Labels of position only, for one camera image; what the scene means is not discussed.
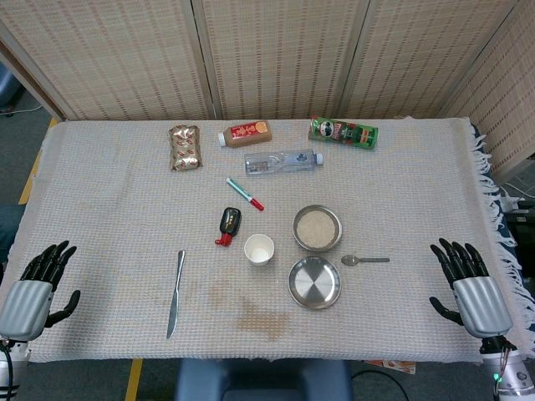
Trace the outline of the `black and silver left hand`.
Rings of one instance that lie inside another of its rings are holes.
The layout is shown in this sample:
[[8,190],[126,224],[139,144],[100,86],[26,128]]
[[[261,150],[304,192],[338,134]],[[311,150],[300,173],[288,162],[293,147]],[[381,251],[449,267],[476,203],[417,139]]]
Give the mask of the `black and silver left hand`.
[[68,241],[53,244],[34,257],[10,288],[1,310],[1,338],[19,343],[38,338],[45,328],[70,317],[81,292],[73,291],[67,305],[54,313],[51,304],[69,259],[77,251]]

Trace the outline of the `black and silver right hand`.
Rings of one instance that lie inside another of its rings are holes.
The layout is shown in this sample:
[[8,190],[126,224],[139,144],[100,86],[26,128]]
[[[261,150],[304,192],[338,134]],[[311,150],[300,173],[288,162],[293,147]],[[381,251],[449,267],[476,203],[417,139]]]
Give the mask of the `black and silver right hand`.
[[479,251],[469,243],[461,245],[441,238],[431,245],[456,301],[455,311],[436,297],[431,306],[443,318],[463,326],[474,338],[496,338],[513,327],[507,304],[497,282],[490,276]]

